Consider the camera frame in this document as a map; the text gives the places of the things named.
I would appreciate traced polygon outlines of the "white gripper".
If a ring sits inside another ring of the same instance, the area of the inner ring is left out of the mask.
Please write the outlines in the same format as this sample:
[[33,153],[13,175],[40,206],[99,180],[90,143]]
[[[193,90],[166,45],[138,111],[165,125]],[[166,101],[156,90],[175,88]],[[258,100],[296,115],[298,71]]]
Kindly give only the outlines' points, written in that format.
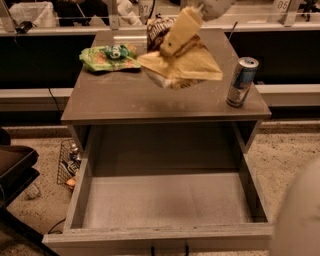
[[235,0],[199,0],[197,9],[185,7],[177,16],[173,26],[164,37],[160,46],[162,56],[173,56],[200,29],[202,19],[211,21],[221,17],[233,5]]

